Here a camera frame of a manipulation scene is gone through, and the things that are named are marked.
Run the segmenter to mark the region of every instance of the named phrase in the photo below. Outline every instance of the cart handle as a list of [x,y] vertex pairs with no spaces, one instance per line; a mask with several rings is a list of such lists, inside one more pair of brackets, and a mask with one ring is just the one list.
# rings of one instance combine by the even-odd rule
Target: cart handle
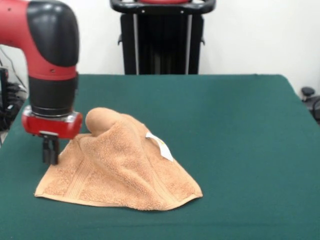
[[124,14],[141,15],[201,15],[213,11],[216,7],[216,0],[203,0],[202,3],[182,4],[152,4],[144,2],[123,2],[122,0],[110,0],[113,10]]

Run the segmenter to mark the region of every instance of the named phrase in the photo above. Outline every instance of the black chair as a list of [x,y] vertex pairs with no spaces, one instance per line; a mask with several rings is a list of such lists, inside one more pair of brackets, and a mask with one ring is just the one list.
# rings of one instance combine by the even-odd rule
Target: black chair
[[303,103],[309,110],[313,118],[320,124],[320,96],[315,94],[315,90],[311,87],[303,87],[301,89],[303,94]]

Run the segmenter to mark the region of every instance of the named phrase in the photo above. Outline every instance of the black equipment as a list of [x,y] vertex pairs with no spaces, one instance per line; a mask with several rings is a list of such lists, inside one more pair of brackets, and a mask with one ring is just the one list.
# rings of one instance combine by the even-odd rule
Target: black equipment
[[303,94],[303,103],[309,110],[313,118],[320,125],[320,96],[315,94],[315,90],[311,87],[303,87],[301,89]]
[[121,15],[126,75],[198,74],[202,14],[216,0],[110,0]]

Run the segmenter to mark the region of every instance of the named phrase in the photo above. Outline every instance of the floor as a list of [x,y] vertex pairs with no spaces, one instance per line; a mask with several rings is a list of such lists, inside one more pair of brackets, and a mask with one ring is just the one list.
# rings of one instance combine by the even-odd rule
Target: floor
[[4,143],[7,134],[8,134],[8,131],[0,131],[1,143]]

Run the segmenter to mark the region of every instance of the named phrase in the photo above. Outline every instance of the table surface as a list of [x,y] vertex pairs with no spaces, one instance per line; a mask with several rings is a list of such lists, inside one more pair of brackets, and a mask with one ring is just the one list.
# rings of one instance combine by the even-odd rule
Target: table surface
[[16,120],[0,150],[1,240],[320,239],[319,126],[283,76],[81,75],[75,109],[95,107],[145,123],[203,198],[165,212],[35,198],[42,140]]

